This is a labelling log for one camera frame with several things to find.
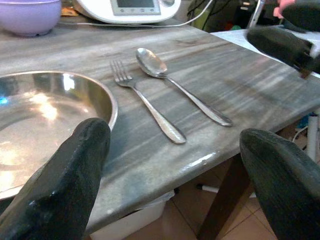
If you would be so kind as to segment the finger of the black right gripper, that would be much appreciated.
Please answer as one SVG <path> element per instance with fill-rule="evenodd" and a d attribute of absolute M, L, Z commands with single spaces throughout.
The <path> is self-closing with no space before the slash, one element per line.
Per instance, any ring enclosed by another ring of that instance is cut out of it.
<path fill-rule="evenodd" d="M 320 56 L 311 56 L 312 42 L 277 27 L 252 27 L 247 41 L 260 52 L 280 60 L 302 75 L 320 73 Z"/>
<path fill-rule="evenodd" d="M 282 9 L 283 17 L 291 24 L 309 32 L 320 31 L 320 1 L 296 0 Z"/>

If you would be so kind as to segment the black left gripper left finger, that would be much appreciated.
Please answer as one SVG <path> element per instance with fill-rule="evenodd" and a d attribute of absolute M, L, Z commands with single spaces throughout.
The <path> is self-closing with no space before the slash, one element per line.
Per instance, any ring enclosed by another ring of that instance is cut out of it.
<path fill-rule="evenodd" d="M 1 214 L 1 239 L 83 239 L 110 139 L 103 119 L 82 121 Z"/>

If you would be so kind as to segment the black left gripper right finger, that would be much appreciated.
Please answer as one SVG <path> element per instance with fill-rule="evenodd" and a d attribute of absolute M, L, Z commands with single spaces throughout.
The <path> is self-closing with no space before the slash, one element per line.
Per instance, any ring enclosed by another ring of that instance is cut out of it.
<path fill-rule="evenodd" d="M 293 142 L 266 130 L 240 133 L 242 162 L 279 240 L 320 238 L 320 167 Z"/>

